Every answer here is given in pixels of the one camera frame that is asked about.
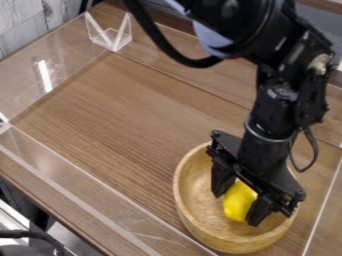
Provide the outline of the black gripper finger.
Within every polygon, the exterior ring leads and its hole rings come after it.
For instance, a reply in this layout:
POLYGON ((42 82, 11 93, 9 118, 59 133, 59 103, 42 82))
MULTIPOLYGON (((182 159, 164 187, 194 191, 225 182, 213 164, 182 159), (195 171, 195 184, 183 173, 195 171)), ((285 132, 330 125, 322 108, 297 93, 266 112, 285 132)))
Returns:
POLYGON ((261 195, 254 201, 247 212, 246 221, 250 226, 257 227, 265 219, 278 210, 277 202, 269 195, 261 195))
POLYGON ((217 198, 219 198, 235 182, 235 173, 233 166, 219 159, 213 161, 211 167, 211 191, 217 198))

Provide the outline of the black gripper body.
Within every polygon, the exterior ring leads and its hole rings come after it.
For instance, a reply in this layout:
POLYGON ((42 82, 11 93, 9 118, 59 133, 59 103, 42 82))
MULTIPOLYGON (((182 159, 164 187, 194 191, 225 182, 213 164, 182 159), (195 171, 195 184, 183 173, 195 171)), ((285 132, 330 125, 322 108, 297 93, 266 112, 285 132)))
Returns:
POLYGON ((246 132, 242 138, 221 131, 211 132, 206 153, 233 166, 235 181, 241 180, 258 194, 269 195, 282 214, 293 214, 306 199, 306 192, 286 166, 290 138, 262 138, 246 132))

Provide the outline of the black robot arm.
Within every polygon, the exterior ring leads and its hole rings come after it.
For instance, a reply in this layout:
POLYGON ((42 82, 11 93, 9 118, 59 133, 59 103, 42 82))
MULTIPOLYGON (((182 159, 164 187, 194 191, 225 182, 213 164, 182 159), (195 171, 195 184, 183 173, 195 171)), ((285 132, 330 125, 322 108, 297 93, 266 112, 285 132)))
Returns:
POLYGON ((241 180, 257 193, 243 217, 259 225, 274 212, 291 216, 306 191, 290 173, 291 148, 299 133, 329 111, 326 85, 334 70, 330 40, 297 14, 294 0, 174 0, 191 18, 210 54, 242 57, 257 65, 257 98, 235 139, 215 130, 211 190, 222 196, 241 180))

